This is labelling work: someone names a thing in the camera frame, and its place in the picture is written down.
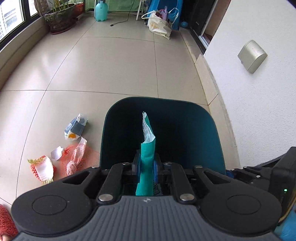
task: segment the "plant pot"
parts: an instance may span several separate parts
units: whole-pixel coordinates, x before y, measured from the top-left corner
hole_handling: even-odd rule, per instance
[[[50,26],[51,33],[62,33],[72,27],[75,23],[73,20],[75,5],[75,3],[70,3],[67,9],[58,12],[50,12],[44,15],[45,22]]]
[[[74,13],[73,13],[74,18],[78,17],[80,14],[83,13],[83,6],[84,6],[83,2],[76,4],[75,9],[74,9]]]

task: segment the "green curtain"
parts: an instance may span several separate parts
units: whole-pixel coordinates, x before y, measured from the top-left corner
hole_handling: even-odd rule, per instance
[[[140,0],[106,0],[108,4],[108,11],[122,11],[128,12],[131,9],[131,12],[137,12],[140,4]],[[85,9],[86,11],[94,8],[94,0],[85,0]]]

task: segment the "red fuzzy slipper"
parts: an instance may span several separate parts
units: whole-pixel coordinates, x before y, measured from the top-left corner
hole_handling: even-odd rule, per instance
[[[9,212],[6,208],[0,204],[0,238],[2,240],[2,235],[6,234],[10,237],[15,237],[18,231],[15,227],[15,223],[13,222]]]

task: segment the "plastic bottle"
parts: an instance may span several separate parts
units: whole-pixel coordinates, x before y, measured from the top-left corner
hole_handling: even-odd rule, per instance
[[[97,21],[105,21],[107,19],[108,5],[104,1],[100,1],[96,5],[95,18]]]

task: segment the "metal screw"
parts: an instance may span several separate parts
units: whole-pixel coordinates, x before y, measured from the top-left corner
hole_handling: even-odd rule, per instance
[[[180,199],[182,201],[192,201],[194,199],[194,196],[190,193],[185,193],[185,194],[180,195]]]
[[[111,194],[102,194],[99,196],[99,200],[102,202],[111,201],[113,199],[113,196]]]

